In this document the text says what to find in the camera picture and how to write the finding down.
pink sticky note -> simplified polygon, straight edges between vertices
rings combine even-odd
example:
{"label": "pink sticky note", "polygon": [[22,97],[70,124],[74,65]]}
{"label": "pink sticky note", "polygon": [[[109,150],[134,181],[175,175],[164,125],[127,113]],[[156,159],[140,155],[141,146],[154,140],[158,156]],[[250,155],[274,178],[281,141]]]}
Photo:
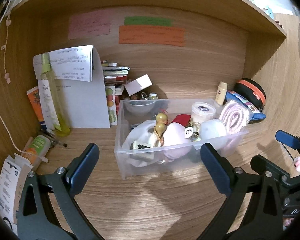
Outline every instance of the pink sticky note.
{"label": "pink sticky note", "polygon": [[106,34],[110,34],[110,12],[108,9],[70,17],[69,40]]}

green bottle cap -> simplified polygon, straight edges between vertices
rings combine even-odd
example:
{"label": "green bottle cap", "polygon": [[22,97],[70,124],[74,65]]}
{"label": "green bottle cap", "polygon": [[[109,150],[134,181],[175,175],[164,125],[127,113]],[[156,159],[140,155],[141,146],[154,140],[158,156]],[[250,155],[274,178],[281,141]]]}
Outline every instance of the green bottle cap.
{"label": "green bottle cap", "polygon": [[49,59],[49,53],[42,53],[41,54],[42,58],[42,70],[41,73],[45,73],[51,70],[51,65],[50,65],[50,59]]}

orange stripe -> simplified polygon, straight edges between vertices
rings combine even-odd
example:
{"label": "orange stripe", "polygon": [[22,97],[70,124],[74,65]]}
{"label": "orange stripe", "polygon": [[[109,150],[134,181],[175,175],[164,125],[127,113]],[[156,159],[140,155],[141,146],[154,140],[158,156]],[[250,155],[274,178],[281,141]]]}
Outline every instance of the orange stripe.
{"label": "orange stripe", "polygon": [[250,88],[251,90],[253,90],[254,92],[256,92],[256,94],[260,97],[263,105],[266,104],[266,98],[264,96],[264,94],[261,92],[261,90],[259,88],[257,88],[256,86],[252,85],[250,82],[240,79],[238,81],[238,83],[245,85],[246,87]]}

beige bottle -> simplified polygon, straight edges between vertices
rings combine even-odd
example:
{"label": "beige bottle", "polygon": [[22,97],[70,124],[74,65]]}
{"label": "beige bottle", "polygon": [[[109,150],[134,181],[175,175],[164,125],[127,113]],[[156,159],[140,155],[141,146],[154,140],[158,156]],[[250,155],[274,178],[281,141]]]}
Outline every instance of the beige bottle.
{"label": "beige bottle", "polygon": [[221,106],[223,105],[223,102],[225,101],[226,98],[227,87],[228,87],[227,83],[220,81],[217,90],[217,95],[216,95],[216,102]]}

stack of books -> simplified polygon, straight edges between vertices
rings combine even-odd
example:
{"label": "stack of books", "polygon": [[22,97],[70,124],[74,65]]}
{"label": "stack of books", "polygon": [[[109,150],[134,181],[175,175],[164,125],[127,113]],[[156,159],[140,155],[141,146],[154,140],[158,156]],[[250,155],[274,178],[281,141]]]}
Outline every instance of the stack of books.
{"label": "stack of books", "polygon": [[130,68],[106,60],[102,61],[101,66],[105,85],[115,86],[115,95],[122,95]]}

